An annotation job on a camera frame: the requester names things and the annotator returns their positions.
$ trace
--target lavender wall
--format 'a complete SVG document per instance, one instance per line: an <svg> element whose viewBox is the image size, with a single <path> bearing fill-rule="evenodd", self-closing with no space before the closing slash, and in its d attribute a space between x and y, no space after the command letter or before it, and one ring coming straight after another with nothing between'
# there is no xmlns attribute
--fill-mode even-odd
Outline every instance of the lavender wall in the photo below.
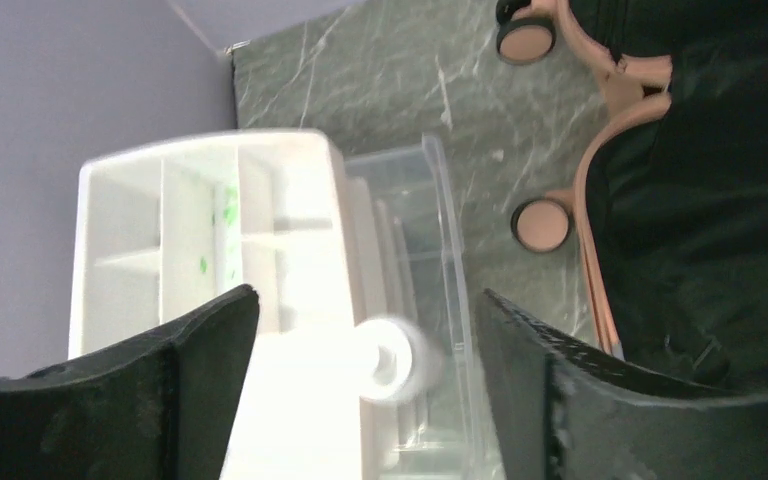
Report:
<svg viewBox="0 0 768 480"><path fill-rule="evenodd" d="M234 118L165 0L0 1L0 376L66 359L81 164Z"/></svg>

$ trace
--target white plastic organizer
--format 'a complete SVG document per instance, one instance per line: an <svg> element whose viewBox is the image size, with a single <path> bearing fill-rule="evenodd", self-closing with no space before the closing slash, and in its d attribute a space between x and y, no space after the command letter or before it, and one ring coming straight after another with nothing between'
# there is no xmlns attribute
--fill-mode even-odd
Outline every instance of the white plastic organizer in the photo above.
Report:
<svg viewBox="0 0 768 480"><path fill-rule="evenodd" d="M222 478L485 478L446 181L432 137L345 167L314 131L90 162L70 358L251 284L258 338Z"/></svg>

